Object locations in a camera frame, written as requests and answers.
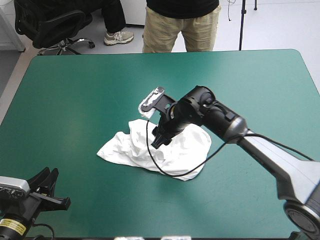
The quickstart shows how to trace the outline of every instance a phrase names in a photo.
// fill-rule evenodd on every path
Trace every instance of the tripod stand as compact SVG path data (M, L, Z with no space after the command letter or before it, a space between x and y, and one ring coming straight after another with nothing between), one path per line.
M258 9L257 8L257 0L254 0L254 10L257 10L257 9ZM243 37L243 33L244 33L244 20L245 20L246 13L247 13L246 0L242 0L239 51L241 51L241 49L242 49L242 37Z

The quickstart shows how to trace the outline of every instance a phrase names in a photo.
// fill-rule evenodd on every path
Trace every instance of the khaki pants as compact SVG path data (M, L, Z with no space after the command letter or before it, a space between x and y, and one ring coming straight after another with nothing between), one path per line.
M180 32L188 52L212 51L220 11L219 5L214 11L202 17L176 19L162 16L146 7L143 52L170 53Z

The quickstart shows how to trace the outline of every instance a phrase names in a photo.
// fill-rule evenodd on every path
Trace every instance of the person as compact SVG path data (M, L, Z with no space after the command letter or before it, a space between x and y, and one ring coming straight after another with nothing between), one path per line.
M104 44L128 44L134 39L134 33L124 31L125 14L120 0L31 0L52 19L72 10L81 10L85 14L101 9L105 24Z
M219 0L146 0L144 53L172 51L178 33L187 52L212 51L216 39Z

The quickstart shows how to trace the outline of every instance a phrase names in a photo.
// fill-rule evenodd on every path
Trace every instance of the black office chair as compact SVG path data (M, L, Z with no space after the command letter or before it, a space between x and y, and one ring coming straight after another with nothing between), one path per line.
M31 39L35 48L45 48L39 51L38 55L53 50L57 50L56 55L65 51L79 55L80 53L70 46L80 42L88 42L91 49L95 47L94 42L88 38L71 39L80 29L91 23L91 14L85 15L83 11L73 10L46 19L44 12L30 0L14 0L14 8L16 32Z

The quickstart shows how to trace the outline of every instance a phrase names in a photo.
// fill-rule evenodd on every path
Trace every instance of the metal leg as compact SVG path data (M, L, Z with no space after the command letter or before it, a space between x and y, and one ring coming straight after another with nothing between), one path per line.
M246 0L242 0L239 51L242 50L242 37L243 37L243 33L244 33L244 20L245 20L245 14L246 14L246 13L247 13L247 10L246 10Z
M57 55L57 56L60 56L60 55L62 55L62 52L63 52L63 49L60 48L56 55Z
M73 50L71 47L66 46L65 49L74 53L75 55L81 55L81 53L77 52L76 50Z
M47 51L53 51L53 50L59 50L60 47L59 46L51 46L51 47L48 47L48 48L44 48L42 50L40 50L38 53L37 53L37 56L41 56L43 55L45 52Z
M81 43L81 42L92 42L93 43L93 41L91 39L84 37L84 38L79 38L79 39L76 39L76 40L71 40L70 44L74 45L74 44Z
M46 51L52 51L52 50L58 50L56 55L62 55L62 53L65 51L70 51L73 54L81 55L79 52L77 52L76 50L73 50L69 46L72 46L72 45L75 45L78 43L82 43L82 42L88 42L89 48L91 48L91 49L95 47L94 42L89 38L84 37L84 38L79 38L76 40L72 40L71 38L66 38L65 40L62 40L61 42L59 42L58 45L51 46L51 47L40 50L37 55L40 56L40 55L43 55Z

